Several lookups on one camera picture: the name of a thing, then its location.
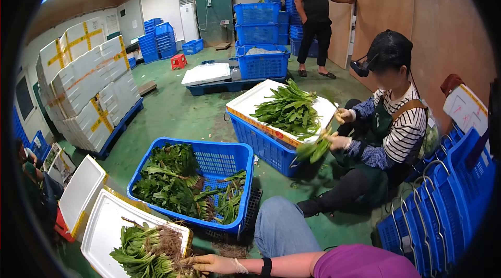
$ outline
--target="woman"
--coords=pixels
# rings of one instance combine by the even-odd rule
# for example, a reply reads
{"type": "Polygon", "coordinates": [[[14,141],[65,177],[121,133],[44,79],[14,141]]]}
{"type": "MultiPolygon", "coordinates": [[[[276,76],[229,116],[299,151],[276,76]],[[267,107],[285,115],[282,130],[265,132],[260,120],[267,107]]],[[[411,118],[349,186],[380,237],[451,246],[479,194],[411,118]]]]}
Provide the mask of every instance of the woman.
{"type": "Polygon", "coordinates": [[[388,187],[410,174],[427,119],[427,108],[409,81],[411,50],[409,39],[395,31],[372,41],[366,65],[379,89],[364,102],[349,100],[335,112],[341,125],[329,137],[333,171],[344,177],[334,189],[297,204],[305,217],[341,210],[358,199],[379,206],[388,187]]]}
{"type": "Polygon", "coordinates": [[[340,245],[322,251],[299,207],[275,196],[261,206],[254,241],[263,259],[195,256],[186,262],[197,270],[218,274],[260,274],[261,277],[417,278],[404,256],[364,244],[340,245]]]}

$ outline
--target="air conditioner unit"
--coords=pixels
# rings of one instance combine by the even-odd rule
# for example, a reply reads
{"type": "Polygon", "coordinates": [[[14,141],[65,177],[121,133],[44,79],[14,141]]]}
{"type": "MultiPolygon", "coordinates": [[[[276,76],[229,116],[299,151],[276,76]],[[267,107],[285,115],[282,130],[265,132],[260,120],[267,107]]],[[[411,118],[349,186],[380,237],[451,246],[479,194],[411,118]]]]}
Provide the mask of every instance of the air conditioner unit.
{"type": "Polygon", "coordinates": [[[181,24],[185,42],[200,39],[198,36],[195,10],[195,0],[179,0],[179,11],[181,13],[181,24]]]}

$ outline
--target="gloved hand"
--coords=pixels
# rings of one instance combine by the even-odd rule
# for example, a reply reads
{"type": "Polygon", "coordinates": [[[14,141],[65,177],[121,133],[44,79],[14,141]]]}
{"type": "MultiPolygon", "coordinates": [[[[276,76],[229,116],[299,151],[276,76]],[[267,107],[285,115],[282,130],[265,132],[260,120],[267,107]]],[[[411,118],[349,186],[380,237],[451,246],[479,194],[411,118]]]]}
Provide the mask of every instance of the gloved hand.
{"type": "Polygon", "coordinates": [[[339,136],[339,133],[336,131],[331,136],[326,137],[327,140],[331,143],[331,151],[335,150],[347,150],[351,144],[351,137],[342,137],[339,136]]]}
{"type": "Polygon", "coordinates": [[[214,254],[188,257],[182,262],[194,264],[193,268],[199,271],[210,271],[212,273],[223,275],[249,273],[248,270],[236,260],[236,258],[222,257],[214,254]]]}
{"type": "Polygon", "coordinates": [[[340,123],[341,125],[343,125],[344,123],[352,123],[355,121],[355,119],[357,118],[357,113],[355,113],[354,110],[347,110],[345,108],[338,108],[335,112],[334,112],[334,117],[336,118],[336,120],[338,121],[338,123],[340,123]]]}

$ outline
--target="person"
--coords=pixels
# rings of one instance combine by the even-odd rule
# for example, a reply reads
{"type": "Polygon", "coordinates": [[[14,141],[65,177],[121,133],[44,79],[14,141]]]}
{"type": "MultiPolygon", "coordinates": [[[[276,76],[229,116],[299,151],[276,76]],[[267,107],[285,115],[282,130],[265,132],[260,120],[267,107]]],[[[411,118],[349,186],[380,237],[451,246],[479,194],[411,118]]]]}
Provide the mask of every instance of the person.
{"type": "MultiPolygon", "coordinates": [[[[355,0],[331,0],[336,3],[352,4],[355,0]]],[[[306,77],[305,62],[308,56],[308,50],[313,42],[314,37],[318,40],[318,73],[320,75],[335,79],[333,73],[325,69],[327,60],[327,50],[331,42],[331,24],[329,19],[329,0],[294,0],[297,12],[301,16],[303,22],[303,39],[297,61],[299,62],[299,75],[306,77]]]]}
{"type": "Polygon", "coordinates": [[[427,108],[409,81],[411,51],[410,40],[396,31],[372,41],[367,69],[380,87],[364,102],[349,100],[335,112],[341,125],[328,139],[333,172],[344,177],[334,189],[297,204],[305,217],[346,209],[358,199],[379,206],[388,188],[410,174],[427,125],[427,108]]]}
{"type": "Polygon", "coordinates": [[[16,139],[16,150],[17,161],[22,172],[22,185],[25,188],[30,205],[39,217],[48,217],[50,220],[55,221],[58,213],[57,200],[63,194],[63,186],[52,179],[47,172],[41,172],[33,163],[28,161],[20,138],[16,139]],[[40,183],[42,184],[43,195],[40,193],[40,183]]]}
{"type": "Polygon", "coordinates": [[[404,256],[364,244],[340,245],[322,251],[303,212],[283,197],[267,199],[255,224],[254,242],[263,259],[236,259],[217,255],[186,259],[200,271],[301,278],[383,277],[417,278],[417,269],[404,256]],[[265,266],[271,261],[271,268],[265,266]]]}

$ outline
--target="latex glove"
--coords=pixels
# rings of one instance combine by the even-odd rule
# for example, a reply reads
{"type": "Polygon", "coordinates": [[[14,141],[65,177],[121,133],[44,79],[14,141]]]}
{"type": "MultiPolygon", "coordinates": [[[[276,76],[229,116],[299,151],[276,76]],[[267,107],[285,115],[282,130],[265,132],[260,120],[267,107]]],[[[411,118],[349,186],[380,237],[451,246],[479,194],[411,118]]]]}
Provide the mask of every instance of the latex glove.
{"type": "Polygon", "coordinates": [[[327,140],[331,143],[331,151],[348,150],[352,138],[339,136],[339,133],[336,131],[331,136],[327,137],[327,140]]]}
{"type": "Polygon", "coordinates": [[[341,125],[343,125],[344,123],[352,123],[355,121],[355,119],[357,118],[357,113],[355,113],[354,110],[347,110],[345,108],[338,108],[335,112],[334,112],[334,117],[336,118],[336,120],[338,121],[338,123],[340,123],[341,125]]]}
{"type": "Polygon", "coordinates": [[[182,262],[194,264],[193,268],[199,271],[210,271],[212,273],[223,275],[249,273],[249,271],[243,267],[243,265],[240,264],[236,258],[222,257],[214,254],[188,257],[182,262]]]}

